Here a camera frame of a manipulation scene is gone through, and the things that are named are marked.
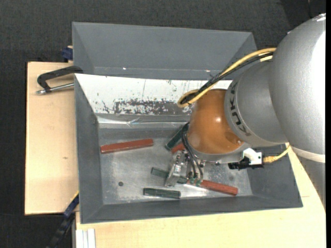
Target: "black carpet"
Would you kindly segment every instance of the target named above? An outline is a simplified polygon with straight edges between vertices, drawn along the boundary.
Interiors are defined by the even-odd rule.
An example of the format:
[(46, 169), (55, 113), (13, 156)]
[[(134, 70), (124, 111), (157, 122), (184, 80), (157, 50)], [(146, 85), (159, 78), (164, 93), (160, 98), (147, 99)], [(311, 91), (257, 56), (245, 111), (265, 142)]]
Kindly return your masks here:
[(307, 1), (0, 0), (0, 247), (45, 247), (61, 222), (23, 215), (25, 62), (64, 61), (72, 21), (250, 31), (260, 49), (325, 12), (325, 0)]

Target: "wooden board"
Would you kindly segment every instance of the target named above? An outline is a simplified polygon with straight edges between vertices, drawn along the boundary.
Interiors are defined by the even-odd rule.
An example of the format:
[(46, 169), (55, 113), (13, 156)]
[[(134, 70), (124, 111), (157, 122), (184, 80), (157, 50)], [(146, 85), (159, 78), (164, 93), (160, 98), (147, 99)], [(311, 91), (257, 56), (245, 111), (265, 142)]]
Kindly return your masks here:
[[(46, 95), (37, 77), (70, 63), (27, 64), (25, 214), (63, 212), (78, 190), (73, 88)], [(49, 81), (73, 82), (73, 75)]]

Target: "dark green bar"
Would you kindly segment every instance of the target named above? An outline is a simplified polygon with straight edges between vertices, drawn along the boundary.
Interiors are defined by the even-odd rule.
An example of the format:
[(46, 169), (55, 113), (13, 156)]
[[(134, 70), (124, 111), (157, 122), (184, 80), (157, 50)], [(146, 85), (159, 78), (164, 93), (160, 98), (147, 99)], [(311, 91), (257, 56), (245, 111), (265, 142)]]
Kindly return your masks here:
[(144, 188), (144, 196), (159, 196), (167, 198), (180, 198), (180, 191)]
[(170, 151), (173, 147), (175, 147), (175, 145), (177, 144), (177, 142), (182, 138), (182, 129), (184, 129), (184, 131), (188, 130), (188, 125), (184, 125), (182, 128), (180, 128), (176, 134), (171, 138), (171, 140), (165, 145), (165, 148)]

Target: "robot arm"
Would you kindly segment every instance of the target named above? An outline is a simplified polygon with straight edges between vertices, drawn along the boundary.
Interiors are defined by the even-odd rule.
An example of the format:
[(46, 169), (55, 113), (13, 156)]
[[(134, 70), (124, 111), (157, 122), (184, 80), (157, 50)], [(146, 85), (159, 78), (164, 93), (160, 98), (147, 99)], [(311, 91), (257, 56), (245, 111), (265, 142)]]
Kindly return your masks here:
[(188, 131), (194, 152), (237, 161), (249, 147), (289, 142), (325, 205), (325, 34), (322, 14), (292, 30), (272, 60), (253, 65), (226, 92), (189, 93), (186, 104), (198, 99)]

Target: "metal clamp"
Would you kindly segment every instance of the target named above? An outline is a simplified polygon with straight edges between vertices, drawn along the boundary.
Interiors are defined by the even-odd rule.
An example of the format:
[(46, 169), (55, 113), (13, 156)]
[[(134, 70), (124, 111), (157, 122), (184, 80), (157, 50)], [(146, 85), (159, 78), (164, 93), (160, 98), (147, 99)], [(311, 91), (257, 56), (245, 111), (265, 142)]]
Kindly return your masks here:
[(47, 80), (54, 79), (54, 78), (57, 78), (60, 76), (65, 76), (65, 75), (68, 75), (71, 73), (83, 73), (83, 70), (81, 68), (79, 68), (78, 66), (70, 66), (67, 68), (63, 68), (63, 69), (41, 74), (38, 77), (37, 82), (43, 88), (43, 90), (36, 91), (36, 94), (39, 94), (39, 95), (46, 94), (46, 93), (61, 90), (61, 89), (67, 88), (67, 87), (74, 86), (74, 83), (70, 83), (70, 84), (60, 85), (60, 86), (56, 86), (56, 87), (50, 87), (46, 82)]

